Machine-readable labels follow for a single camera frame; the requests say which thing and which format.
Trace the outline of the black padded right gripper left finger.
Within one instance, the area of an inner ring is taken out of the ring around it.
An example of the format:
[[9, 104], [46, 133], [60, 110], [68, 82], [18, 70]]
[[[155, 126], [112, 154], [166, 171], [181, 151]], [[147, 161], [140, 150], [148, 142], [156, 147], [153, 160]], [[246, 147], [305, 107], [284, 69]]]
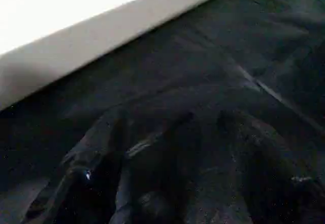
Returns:
[[128, 115], [105, 113], [63, 157], [27, 204], [23, 223], [98, 223], [115, 205], [128, 148]]

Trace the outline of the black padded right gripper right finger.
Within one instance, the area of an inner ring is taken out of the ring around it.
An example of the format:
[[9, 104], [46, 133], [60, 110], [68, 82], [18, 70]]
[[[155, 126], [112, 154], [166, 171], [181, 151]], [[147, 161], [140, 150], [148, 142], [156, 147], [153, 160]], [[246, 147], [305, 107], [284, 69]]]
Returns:
[[324, 223], [324, 184], [272, 126], [243, 111], [217, 125], [253, 223]]

